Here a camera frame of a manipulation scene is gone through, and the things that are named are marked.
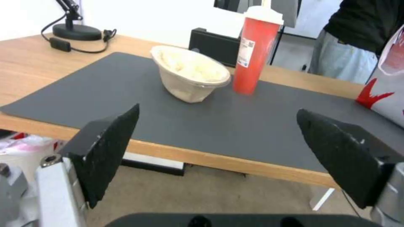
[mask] white bowl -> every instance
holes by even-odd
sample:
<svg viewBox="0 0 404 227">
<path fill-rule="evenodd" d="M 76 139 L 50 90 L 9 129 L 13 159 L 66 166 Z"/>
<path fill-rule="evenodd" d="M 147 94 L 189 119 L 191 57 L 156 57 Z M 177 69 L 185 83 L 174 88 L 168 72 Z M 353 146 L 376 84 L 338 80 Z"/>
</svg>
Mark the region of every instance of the white bowl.
<svg viewBox="0 0 404 227">
<path fill-rule="evenodd" d="M 230 72 L 219 62 L 194 51 L 154 46 L 151 56 L 160 70 L 164 87 L 175 97 L 202 102 L 215 88 L 230 83 Z"/>
</svg>

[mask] red cup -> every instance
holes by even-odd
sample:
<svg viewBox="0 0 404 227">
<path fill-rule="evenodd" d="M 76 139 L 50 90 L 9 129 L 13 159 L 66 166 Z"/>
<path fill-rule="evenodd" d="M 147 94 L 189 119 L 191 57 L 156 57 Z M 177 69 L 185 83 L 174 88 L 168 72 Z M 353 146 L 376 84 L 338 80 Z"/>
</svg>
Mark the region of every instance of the red cup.
<svg viewBox="0 0 404 227">
<path fill-rule="evenodd" d="M 246 17 L 234 72 L 233 90 L 251 95 L 280 25 Z"/>
</svg>

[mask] wooden table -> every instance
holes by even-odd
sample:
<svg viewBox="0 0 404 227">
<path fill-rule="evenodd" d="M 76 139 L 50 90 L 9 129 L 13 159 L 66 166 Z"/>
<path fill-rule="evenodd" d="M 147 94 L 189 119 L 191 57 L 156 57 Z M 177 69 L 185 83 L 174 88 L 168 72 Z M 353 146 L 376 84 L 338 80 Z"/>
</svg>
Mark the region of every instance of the wooden table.
<svg viewBox="0 0 404 227">
<path fill-rule="evenodd" d="M 86 50 L 99 50 L 103 43 L 72 41 L 72 46 Z M 109 49 L 101 54 L 66 53 L 52 49 L 41 36 L 31 36 L 0 42 L 0 106 L 14 102 L 34 91 L 61 79 L 70 73 L 112 53 L 125 52 L 150 57 L 151 47 L 159 43 L 116 36 Z M 356 98 L 362 85 L 314 76 L 274 66 L 266 66 L 261 80 L 302 88 L 346 98 Z M 69 128 L 0 112 L 0 128 L 26 132 L 56 139 L 69 140 L 77 132 Z M 338 188 L 331 176 L 323 172 L 262 163 L 240 158 L 221 156 L 201 151 L 171 147 L 131 139 L 128 151 L 180 162 L 261 175 L 276 179 L 296 181 Z"/>
</svg>

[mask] person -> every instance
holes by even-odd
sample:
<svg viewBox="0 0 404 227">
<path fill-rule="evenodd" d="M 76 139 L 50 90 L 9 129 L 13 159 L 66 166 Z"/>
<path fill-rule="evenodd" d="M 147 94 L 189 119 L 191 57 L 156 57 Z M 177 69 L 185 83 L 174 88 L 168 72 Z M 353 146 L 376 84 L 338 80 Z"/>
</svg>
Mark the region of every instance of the person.
<svg viewBox="0 0 404 227">
<path fill-rule="evenodd" d="M 365 84 L 403 14 L 404 0 L 343 0 L 316 40 L 308 72 Z"/>
</svg>

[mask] black cable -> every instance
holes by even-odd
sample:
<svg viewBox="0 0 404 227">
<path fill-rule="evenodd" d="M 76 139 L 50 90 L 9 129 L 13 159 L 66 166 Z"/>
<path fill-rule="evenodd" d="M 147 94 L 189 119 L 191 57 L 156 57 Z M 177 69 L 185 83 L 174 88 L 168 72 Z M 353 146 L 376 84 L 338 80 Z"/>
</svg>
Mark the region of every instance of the black cable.
<svg viewBox="0 0 404 227">
<path fill-rule="evenodd" d="M 44 35 L 44 31 L 46 29 L 48 29 L 50 26 L 56 24 L 57 22 L 61 21 L 63 18 L 66 17 L 66 14 L 64 14 L 62 17 L 58 18 L 57 20 L 51 22 L 50 24 L 46 25 L 42 30 L 41 30 L 41 35 L 42 37 L 50 42 L 50 40 Z M 114 30 L 104 30 L 104 37 L 103 37 L 103 41 L 105 43 L 105 47 L 102 50 L 96 50 L 96 51 L 91 51 L 91 50 L 80 50 L 74 47 L 71 47 L 72 50 L 75 50 L 77 52 L 81 52 L 81 53 L 87 53 L 87 54 L 98 54 L 98 53 L 102 53 L 104 51 L 106 51 L 109 47 L 109 40 L 112 39 L 115 35 L 116 35 L 116 29 Z"/>
<path fill-rule="evenodd" d="M 41 30 L 41 35 L 42 35 L 42 37 L 43 37 L 46 41 L 49 42 L 49 39 L 44 35 L 44 31 L 45 31 L 46 29 L 48 29 L 50 26 L 52 26 L 52 25 L 56 24 L 57 22 L 61 21 L 61 20 L 62 20 L 63 18 L 65 18 L 65 17 L 66 17 L 66 14 L 64 14 L 61 18 L 55 20 L 54 22 L 51 22 L 50 24 L 48 24 L 48 25 L 45 26 L 44 28 L 42 28 L 42 30 Z"/>
<path fill-rule="evenodd" d="M 348 196 L 347 196 L 347 194 L 345 194 L 345 191 L 344 191 L 344 190 L 342 190 L 342 194 L 344 195 L 345 199 L 347 200 L 347 202 L 349 203 L 349 205 L 351 206 L 351 208 L 353 209 L 353 211 L 355 212 L 355 214 L 356 214 L 358 217 L 362 218 L 362 217 L 359 215 L 359 213 L 356 211 L 355 207 L 352 205 L 351 201 L 348 199 Z"/>
</svg>

